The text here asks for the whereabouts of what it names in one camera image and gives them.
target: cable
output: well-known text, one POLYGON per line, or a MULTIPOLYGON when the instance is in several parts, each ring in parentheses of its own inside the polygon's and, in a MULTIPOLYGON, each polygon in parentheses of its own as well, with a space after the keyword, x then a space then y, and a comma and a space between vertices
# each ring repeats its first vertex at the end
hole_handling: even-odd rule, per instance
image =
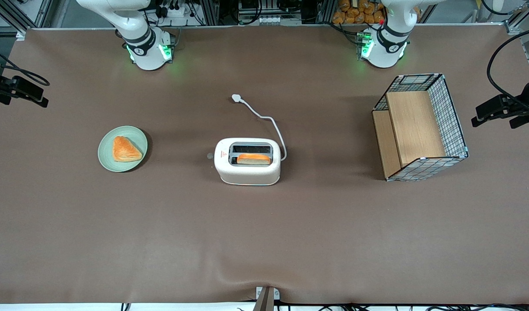
POLYGON ((489 12, 491 12, 491 13, 493 13, 493 14, 495 14, 495 15, 500 15, 500 16, 512 15, 512 14, 514 14, 514 13, 516 13, 516 12, 520 12, 520 10, 523 10, 524 8, 529 8, 529 3, 526 3, 526 4, 522 4, 521 6, 518 6, 517 8, 515 8, 515 9, 509 11, 509 12, 501 13, 501 12, 497 12, 497 11, 495 11, 494 9, 490 8, 490 7, 486 4, 485 0, 481 0, 481 3, 485 6, 485 8, 486 8, 489 12))
POLYGON ((201 20, 201 18, 199 17, 199 14, 197 14, 197 10, 195 9, 195 6, 194 4, 191 2, 191 1, 186 1, 186 4, 188 5, 188 7, 190 8, 191 12, 194 14, 194 18, 195 20, 197 20, 197 22, 201 25, 201 26, 204 26, 205 23, 203 23, 203 21, 201 20))
POLYGON ((351 42, 351 43, 353 43, 353 44, 355 44, 355 45, 359 45, 359 43, 357 43, 357 41, 354 41, 353 39, 351 39, 351 37, 349 37, 349 34, 343 29, 343 27, 341 26, 341 24, 339 24, 339 28, 341 29, 341 32, 343 33, 343 35, 345 36, 345 38, 346 38, 349 42, 351 42))
POLYGON ((511 100, 513 101, 516 101, 518 104, 522 105, 524 108, 527 108, 529 110, 529 105, 521 102, 520 100, 518 100, 516 97, 512 96, 510 93, 508 93, 507 91, 503 90, 502 87, 498 86, 497 83, 495 83, 495 81, 493 80, 493 77, 491 77, 491 66, 493 65, 493 61, 495 59, 495 57, 497 56, 497 54, 499 53, 499 51, 501 51, 502 48, 504 48, 507 44, 511 43, 512 41, 520 38, 520 37, 523 37, 525 35, 529 34, 529 30, 526 30, 525 32, 523 33, 519 33, 517 35, 515 35, 514 37, 508 39, 507 41, 503 42, 496 50, 495 52, 493 53, 493 55, 491 56, 491 59, 489 60, 489 63, 488 63, 488 80, 489 80, 489 83, 491 83, 491 85, 496 88, 499 92, 501 92, 502 94, 506 95, 508 98, 510 98, 511 100))
POLYGON ((261 16, 261 13, 263 11, 263 2, 262 2, 262 0, 258 0, 257 6, 255 6, 255 16, 253 16, 253 18, 247 23, 246 22, 241 22, 239 19, 237 19, 234 16, 235 10, 238 10, 234 6, 235 2, 236 2, 236 0, 231 0, 231 2, 230 2, 230 16, 233 19, 233 21, 236 22, 236 24, 238 24, 238 25, 249 25, 249 24, 251 24, 253 22, 256 22, 256 20, 258 20, 259 17, 261 16))
POLYGON ((489 12, 492 12, 493 14, 495 15, 502 15, 502 16, 506 16, 506 15, 512 15, 512 11, 511 12, 507 12, 507 13, 501 13, 501 12, 497 12, 495 11, 494 9, 490 8, 485 0, 481 0, 481 3, 485 6, 485 8, 489 11, 489 12))
POLYGON ((272 117, 261 116, 260 114, 258 114, 255 111, 255 109, 249 106, 249 104, 247 104, 247 102, 241 98, 241 95, 232 94, 232 99, 235 102, 241 102, 242 104, 246 105, 247 108, 249 108, 249 110, 251 110, 251 112, 253 112, 257 117, 272 121, 272 124, 274 125, 274 128, 276 128, 276 132, 278 133, 278 136, 280 137, 280 142, 282 143, 282 147, 284 148, 284 156, 280 159, 280 161, 284 161, 288 157, 288 150, 286 150, 286 144, 284 143, 284 138, 282 138, 282 134, 280 133, 280 130, 278 129, 278 126, 276 125, 276 121, 274 121, 272 117))
POLYGON ((7 63, 11 64, 11 66, 1 65, 2 68, 20 71, 21 73, 23 73, 23 75, 29 77, 32 81, 38 83, 39 85, 49 86, 49 81, 47 81, 47 79, 45 79, 41 75, 20 68, 19 66, 15 65, 12 61, 10 61, 7 57, 5 57, 5 55, 3 55, 2 53, 0 53, 0 57, 4 59, 7 63))

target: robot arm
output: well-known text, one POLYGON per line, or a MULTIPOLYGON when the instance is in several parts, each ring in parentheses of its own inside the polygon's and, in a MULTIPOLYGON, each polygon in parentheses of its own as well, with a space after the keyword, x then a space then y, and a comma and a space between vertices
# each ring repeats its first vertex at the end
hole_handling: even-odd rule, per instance
POLYGON ((151 0, 76 0, 115 26, 126 41, 130 58, 144 70, 155 70, 172 61, 173 45, 168 32, 150 27, 142 8, 151 0))
POLYGON ((444 0, 382 0, 387 14, 380 28, 369 28, 370 40, 361 57, 372 65, 388 68, 403 57, 407 38, 417 22, 415 6, 432 5, 444 0))

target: wooden panel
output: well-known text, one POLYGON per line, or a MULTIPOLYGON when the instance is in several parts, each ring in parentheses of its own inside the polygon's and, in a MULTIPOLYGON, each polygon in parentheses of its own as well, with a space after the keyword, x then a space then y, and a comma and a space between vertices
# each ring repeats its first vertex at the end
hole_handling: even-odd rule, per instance
POLYGON ((401 166, 417 158, 445 157, 428 92, 389 92, 386 97, 401 166))
POLYGON ((373 111, 372 117, 378 138, 379 154, 382 158, 383 175, 388 178, 401 169, 391 118, 387 110, 373 111))

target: metal bracket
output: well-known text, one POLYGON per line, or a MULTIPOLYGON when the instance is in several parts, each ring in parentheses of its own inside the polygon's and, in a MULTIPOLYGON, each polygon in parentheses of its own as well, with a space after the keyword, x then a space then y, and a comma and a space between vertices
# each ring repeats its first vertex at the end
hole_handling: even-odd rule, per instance
POLYGON ((24 34, 21 32, 17 32, 15 38, 17 39, 17 41, 24 41, 24 34))
POLYGON ((256 292, 257 302, 253 311, 273 311, 274 300, 280 299, 280 291, 273 287, 257 287, 256 292))
MULTIPOLYGON (((271 289, 274 291, 274 300, 280 300, 280 291, 274 287, 271 287, 271 289)), ((261 295, 263 288, 257 287, 255 299, 259 299, 259 296, 261 295)))

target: green plate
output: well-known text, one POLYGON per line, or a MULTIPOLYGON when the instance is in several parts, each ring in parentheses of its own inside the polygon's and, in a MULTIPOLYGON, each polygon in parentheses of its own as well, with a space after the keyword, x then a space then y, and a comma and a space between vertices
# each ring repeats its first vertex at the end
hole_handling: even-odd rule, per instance
POLYGON ((97 148, 97 157, 99 163, 109 171, 128 171, 136 167, 143 158, 146 157, 147 152, 147 137, 139 128, 134 126, 120 126, 108 132, 97 148), (113 140, 116 136, 124 136, 132 142, 136 148, 142 153, 142 159, 134 162, 116 162, 113 159, 113 140))

